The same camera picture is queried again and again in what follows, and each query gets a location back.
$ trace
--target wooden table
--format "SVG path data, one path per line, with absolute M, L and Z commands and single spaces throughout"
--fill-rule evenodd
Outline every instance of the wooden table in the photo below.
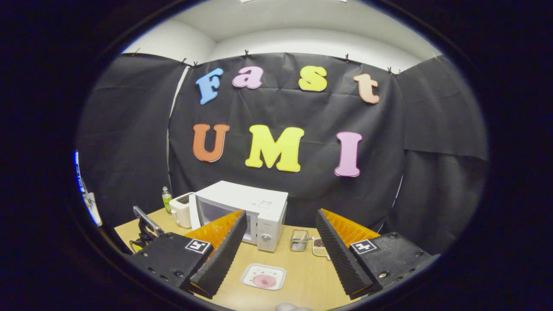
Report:
M 165 209 L 148 216 L 165 232 L 184 235 L 191 231 L 178 226 Z M 237 311 L 272 311 L 276 305 L 283 302 L 320 311 L 359 300 L 350 300 L 344 293 L 332 262 L 326 257 L 315 256 L 311 249 L 312 242 L 308 243 L 304 252 L 290 251 L 293 229 L 307 229 L 310 236 L 319 236 L 315 228 L 284 225 L 274 253 L 259 251 L 257 246 L 242 242 L 225 280 L 213 299 L 197 296 Z M 115 231 L 125 243 L 136 240 L 139 232 L 138 219 L 116 227 Z M 251 263 L 285 269 L 286 279 L 283 287 L 277 291 L 269 291 L 243 284 L 240 279 Z

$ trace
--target microwave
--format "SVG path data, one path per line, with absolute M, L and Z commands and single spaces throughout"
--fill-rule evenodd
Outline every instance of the microwave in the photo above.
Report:
M 248 228 L 243 242 L 274 252 L 286 217 L 288 193 L 255 188 L 224 180 L 190 194 L 192 229 L 237 210 L 246 212 Z

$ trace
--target green bottle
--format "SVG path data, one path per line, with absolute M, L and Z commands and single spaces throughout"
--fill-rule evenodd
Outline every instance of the green bottle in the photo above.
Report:
M 163 187 L 163 193 L 161 194 L 161 198 L 163 199 L 163 205 L 165 206 L 165 210 L 170 215 L 171 214 L 171 208 L 169 207 L 169 201 L 173 198 L 171 197 L 171 193 L 167 190 L 167 187 Z

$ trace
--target foam letter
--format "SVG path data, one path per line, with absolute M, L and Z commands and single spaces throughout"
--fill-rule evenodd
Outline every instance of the foam letter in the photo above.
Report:
M 261 86 L 261 77 L 263 76 L 263 69 L 260 67 L 244 67 L 238 71 L 239 74 L 232 80 L 232 85 L 235 87 L 245 87 L 248 89 L 257 89 Z
M 217 97 L 217 92 L 213 91 L 211 87 L 218 88 L 219 87 L 219 77 L 223 74 L 223 70 L 221 68 L 217 68 L 214 71 L 208 73 L 207 75 L 199 78 L 196 81 L 196 84 L 200 87 L 200 93 L 202 95 L 202 99 L 200 100 L 200 104 L 205 104 L 208 101 L 214 99 Z
M 359 95 L 367 103 L 377 103 L 380 100 L 378 95 L 373 94 L 373 87 L 378 86 L 378 82 L 371 80 L 369 74 L 361 74 L 353 77 L 354 81 L 359 82 Z
M 337 176 L 356 177 L 360 170 L 357 168 L 357 144 L 363 139 L 361 134 L 354 132 L 340 132 L 336 134 L 340 140 L 340 164 L 334 170 Z
M 266 125 L 252 125 L 249 131 L 253 134 L 253 138 L 252 150 L 249 159 L 246 160 L 247 166 L 261 167 L 263 162 L 259 158 L 260 153 L 263 153 L 265 165 L 271 168 L 280 154 L 280 161 L 276 164 L 277 169 L 299 172 L 301 166 L 298 164 L 298 151 L 300 138 L 304 135 L 303 129 L 287 127 L 276 142 Z
M 320 92 L 326 88 L 326 70 L 323 67 L 305 66 L 300 70 L 299 84 L 300 88 L 305 91 Z
M 194 143 L 192 151 L 198 160 L 206 162 L 215 162 L 223 155 L 223 147 L 225 146 L 225 133 L 230 129 L 226 124 L 217 124 L 213 127 L 215 130 L 215 147 L 212 152 L 205 150 L 206 132 L 209 130 L 207 124 L 194 125 Z

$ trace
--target microwave knob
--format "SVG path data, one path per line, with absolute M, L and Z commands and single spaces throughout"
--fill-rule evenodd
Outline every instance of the microwave knob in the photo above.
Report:
M 262 239 L 263 241 L 267 242 L 267 241 L 270 241 L 270 240 L 272 239 L 272 237 L 271 237 L 270 235 L 268 235 L 268 234 L 262 234 L 262 235 L 261 235 L 261 239 Z

